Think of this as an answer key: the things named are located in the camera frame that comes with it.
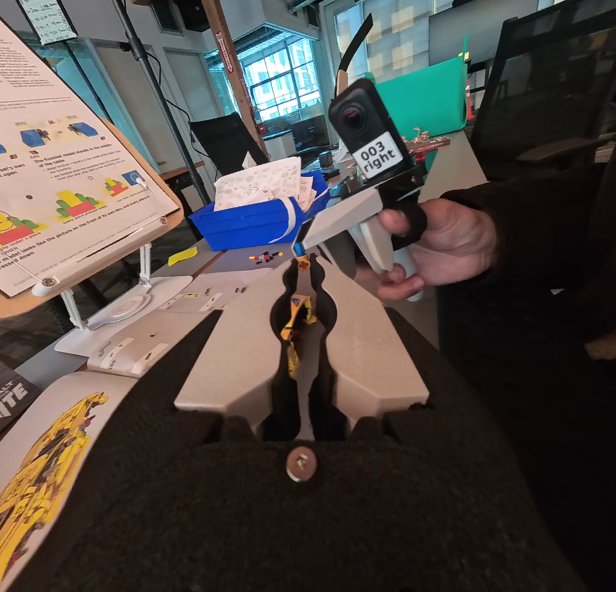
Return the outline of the person's right hand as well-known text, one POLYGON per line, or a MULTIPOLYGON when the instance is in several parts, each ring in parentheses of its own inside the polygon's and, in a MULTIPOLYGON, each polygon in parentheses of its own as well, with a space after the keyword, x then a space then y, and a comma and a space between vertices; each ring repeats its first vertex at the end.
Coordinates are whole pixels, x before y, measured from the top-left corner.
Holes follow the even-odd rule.
POLYGON ((385 301, 411 298, 424 288, 469 280, 489 270, 498 258, 498 235, 493 220, 446 199, 420 203, 426 216, 421 238, 406 247, 415 273, 400 265, 381 274, 378 297, 385 301))

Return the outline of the wooden model on red base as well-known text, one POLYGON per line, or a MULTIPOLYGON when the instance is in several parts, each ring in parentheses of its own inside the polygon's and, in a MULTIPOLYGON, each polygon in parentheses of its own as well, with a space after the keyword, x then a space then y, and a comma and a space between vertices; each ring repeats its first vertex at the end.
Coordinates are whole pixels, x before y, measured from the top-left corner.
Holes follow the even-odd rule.
POLYGON ((421 154, 430 151, 435 151, 444 146, 448 146, 451 139, 445 135, 431 136, 428 131, 421 130, 420 127, 414 127, 415 136, 408 139, 402 136, 402 140, 410 154, 421 154))

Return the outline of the person's right forearm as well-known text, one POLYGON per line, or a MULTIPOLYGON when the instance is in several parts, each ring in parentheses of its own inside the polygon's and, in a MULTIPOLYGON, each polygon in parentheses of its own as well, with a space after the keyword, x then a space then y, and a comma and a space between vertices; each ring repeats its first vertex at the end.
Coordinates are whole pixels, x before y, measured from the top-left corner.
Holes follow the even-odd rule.
POLYGON ((477 287, 557 289, 566 307, 615 320, 615 164, 515 178, 446 192, 486 213, 497 230, 495 266, 477 287))

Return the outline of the building instruction booklet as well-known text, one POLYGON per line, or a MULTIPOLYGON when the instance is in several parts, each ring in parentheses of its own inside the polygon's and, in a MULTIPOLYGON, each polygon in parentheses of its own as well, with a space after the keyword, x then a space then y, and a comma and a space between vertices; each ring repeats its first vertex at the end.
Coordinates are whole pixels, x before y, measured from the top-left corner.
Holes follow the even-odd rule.
POLYGON ((50 385, 1 440, 1 591, 32 560, 113 412, 137 381, 215 311, 272 269, 203 273, 122 328, 86 371, 50 385))

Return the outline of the yellow brick toy car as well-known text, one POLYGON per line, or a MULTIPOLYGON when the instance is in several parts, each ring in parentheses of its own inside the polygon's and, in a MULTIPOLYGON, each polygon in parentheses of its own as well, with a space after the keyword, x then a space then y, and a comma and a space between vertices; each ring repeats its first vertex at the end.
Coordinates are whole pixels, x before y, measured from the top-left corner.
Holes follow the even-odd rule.
POLYGON ((281 338, 287 343, 288 373, 297 378, 301 360, 295 349, 294 338, 301 334, 301 323, 312 325, 317 322, 310 295, 293 295, 290 299, 290 319, 281 330, 281 338))

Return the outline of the small handwritten whiteboard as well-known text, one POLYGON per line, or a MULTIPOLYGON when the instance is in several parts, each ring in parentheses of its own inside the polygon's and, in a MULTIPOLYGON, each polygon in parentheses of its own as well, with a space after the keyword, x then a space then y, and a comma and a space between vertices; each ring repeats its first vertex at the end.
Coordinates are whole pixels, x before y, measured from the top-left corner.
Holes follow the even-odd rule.
POLYGON ((40 45, 46 46, 75 40, 76 28, 61 0, 15 0, 40 45))

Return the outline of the wooden post with red label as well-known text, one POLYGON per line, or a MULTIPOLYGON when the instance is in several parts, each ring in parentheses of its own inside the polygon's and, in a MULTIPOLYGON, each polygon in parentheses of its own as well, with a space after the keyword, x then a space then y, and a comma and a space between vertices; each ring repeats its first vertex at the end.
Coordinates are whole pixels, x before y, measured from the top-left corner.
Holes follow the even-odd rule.
POLYGON ((242 68, 236 55, 235 46, 220 0, 201 0, 201 3, 218 47, 242 121, 251 136, 256 140, 258 147, 268 156, 266 145, 258 130, 250 96, 244 82, 242 68))

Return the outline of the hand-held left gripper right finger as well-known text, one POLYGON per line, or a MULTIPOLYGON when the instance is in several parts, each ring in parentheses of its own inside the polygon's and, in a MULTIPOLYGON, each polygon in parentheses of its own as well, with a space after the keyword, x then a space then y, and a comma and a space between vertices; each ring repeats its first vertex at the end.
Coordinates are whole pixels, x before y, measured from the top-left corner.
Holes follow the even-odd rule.
POLYGON ((426 404, 429 391, 384 305, 338 267, 313 257, 325 359, 333 370, 333 405, 342 413, 388 413, 426 404))

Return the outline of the white paper strip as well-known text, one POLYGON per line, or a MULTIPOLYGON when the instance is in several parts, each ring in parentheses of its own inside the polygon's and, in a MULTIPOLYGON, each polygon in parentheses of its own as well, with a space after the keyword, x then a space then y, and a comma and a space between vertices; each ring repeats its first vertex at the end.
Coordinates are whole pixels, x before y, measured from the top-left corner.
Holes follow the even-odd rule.
POLYGON ((277 238, 271 239, 269 244, 288 241, 291 238, 291 234, 294 232, 297 226, 297 213, 296 207, 299 207, 296 199, 293 197, 281 197, 270 201, 271 203, 281 203, 287 211, 287 229, 285 233, 277 238))

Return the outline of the window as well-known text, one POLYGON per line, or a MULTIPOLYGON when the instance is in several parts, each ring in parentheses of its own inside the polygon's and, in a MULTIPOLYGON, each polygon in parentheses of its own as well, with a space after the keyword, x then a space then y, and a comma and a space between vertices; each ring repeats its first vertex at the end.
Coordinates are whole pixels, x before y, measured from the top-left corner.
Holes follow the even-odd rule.
POLYGON ((241 60, 256 116, 311 118, 322 113, 322 98, 313 41, 289 37, 241 60))

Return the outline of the black mesh chair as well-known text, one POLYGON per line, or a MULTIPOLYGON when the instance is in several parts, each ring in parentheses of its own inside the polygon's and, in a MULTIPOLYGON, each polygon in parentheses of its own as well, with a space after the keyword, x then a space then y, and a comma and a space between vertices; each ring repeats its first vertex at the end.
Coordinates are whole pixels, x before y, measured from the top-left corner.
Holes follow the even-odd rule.
POLYGON ((594 163, 615 96, 615 0, 503 23, 470 143, 488 181, 594 163))

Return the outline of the black metal pole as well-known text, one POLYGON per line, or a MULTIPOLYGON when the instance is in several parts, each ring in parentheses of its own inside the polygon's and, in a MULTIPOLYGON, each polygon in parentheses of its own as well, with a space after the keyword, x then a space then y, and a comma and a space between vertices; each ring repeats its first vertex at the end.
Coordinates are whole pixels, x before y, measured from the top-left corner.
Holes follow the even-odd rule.
POLYGON ((177 148, 181 153, 181 157, 189 172, 192 185, 196 188, 196 192, 199 195, 201 201, 205 205, 208 205, 210 203, 210 197, 206 191, 203 179, 195 167, 192 155, 190 154, 189 149, 183 139, 182 133, 175 122, 173 113, 168 106, 165 94, 163 93, 163 90, 157 80, 157 75, 155 74, 150 64, 147 50, 143 46, 142 41, 139 39, 135 31, 131 19, 127 13, 124 2, 122 0, 112 0, 112 3, 123 26, 131 51, 138 64, 141 66, 143 73, 145 74, 147 81, 151 89, 153 90, 158 106, 161 109, 161 112, 163 114, 163 117, 165 118, 166 124, 170 129, 171 134, 173 135, 173 139, 177 145, 177 148))

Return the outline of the green plastic bin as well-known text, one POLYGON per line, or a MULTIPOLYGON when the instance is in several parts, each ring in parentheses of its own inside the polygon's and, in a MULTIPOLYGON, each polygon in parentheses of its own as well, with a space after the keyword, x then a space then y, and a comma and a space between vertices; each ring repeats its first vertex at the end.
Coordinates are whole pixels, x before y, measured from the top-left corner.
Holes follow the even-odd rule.
POLYGON ((418 131, 440 136, 467 122, 467 66, 462 57, 377 84, 376 89, 407 140, 418 131))

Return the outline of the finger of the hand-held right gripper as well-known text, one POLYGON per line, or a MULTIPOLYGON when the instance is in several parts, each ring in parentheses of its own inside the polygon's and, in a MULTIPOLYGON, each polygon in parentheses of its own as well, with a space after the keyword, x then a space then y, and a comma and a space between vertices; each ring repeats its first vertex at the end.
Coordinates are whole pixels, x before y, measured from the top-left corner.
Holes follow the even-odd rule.
POLYGON ((343 230, 368 220, 381 211, 383 204, 379 185, 365 188, 325 208, 299 228, 299 241, 308 251, 343 230))
POLYGON ((357 276, 358 247, 347 230, 336 234, 330 239, 317 244, 322 256, 341 270, 348 278, 355 280, 357 276))

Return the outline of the black monitor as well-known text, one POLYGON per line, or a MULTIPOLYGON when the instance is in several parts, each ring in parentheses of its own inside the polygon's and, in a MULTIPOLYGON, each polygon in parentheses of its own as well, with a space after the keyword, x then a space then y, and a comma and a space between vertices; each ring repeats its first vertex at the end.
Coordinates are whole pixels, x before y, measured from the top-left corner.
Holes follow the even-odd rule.
POLYGON ((474 0, 429 18, 429 65, 457 57, 464 49, 472 62, 495 57, 503 23, 534 14, 538 0, 474 0))

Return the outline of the blue plastic bin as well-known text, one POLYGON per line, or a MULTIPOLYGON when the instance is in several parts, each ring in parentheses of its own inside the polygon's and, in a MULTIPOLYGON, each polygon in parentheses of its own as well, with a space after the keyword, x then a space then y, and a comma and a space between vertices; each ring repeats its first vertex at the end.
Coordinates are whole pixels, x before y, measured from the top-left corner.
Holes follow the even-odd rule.
MULTIPOLYGON (((312 188, 319 196, 307 212, 296 207, 297 226, 291 238, 293 242, 300 226, 314 215, 324 210, 330 199, 328 183, 319 170, 302 173, 313 177, 312 188)), ((281 203, 270 201, 245 205, 225 211, 214 211, 214 204, 207 205, 189 215, 189 220, 210 245, 212 250, 242 249, 269 244, 271 239, 285 233, 287 211, 281 203)))

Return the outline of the grey desk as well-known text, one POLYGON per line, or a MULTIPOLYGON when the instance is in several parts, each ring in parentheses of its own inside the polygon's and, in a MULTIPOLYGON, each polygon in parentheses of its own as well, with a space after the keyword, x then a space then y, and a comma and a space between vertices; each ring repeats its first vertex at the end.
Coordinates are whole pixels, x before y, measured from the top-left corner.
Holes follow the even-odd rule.
MULTIPOLYGON (((435 160, 421 190, 421 201, 487 182, 465 132, 451 133, 449 138, 448 146, 429 153, 435 160)), ((213 252, 203 239, 196 241, 188 224, 181 223, 154 241, 151 259, 152 266, 158 270, 152 275, 188 276, 201 268, 206 272, 249 270, 255 267, 248 258, 251 255, 252 248, 213 252), (169 256, 194 246, 198 248, 195 257, 167 266, 169 256)), ((40 389, 86 363, 85 357, 55 351, 57 340, 65 335, 65 327, 63 321, 56 320, 49 306, 53 303, 47 302, 28 313, 1 321, 1 361, 40 389)), ((439 348, 437 305, 432 288, 425 289, 422 299, 416 302, 392 302, 390 306, 439 348)))

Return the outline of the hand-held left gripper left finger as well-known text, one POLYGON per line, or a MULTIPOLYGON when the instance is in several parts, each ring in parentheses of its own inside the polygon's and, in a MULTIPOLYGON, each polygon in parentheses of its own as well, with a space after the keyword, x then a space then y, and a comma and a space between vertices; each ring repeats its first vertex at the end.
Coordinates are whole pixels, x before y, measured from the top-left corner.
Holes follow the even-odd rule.
POLYGON ((275 321, 288 320, 294 262, 287 260, 236 293, 222 311, 174 401, 187 411, 286 414, 294 410, 294 381, 275 321))

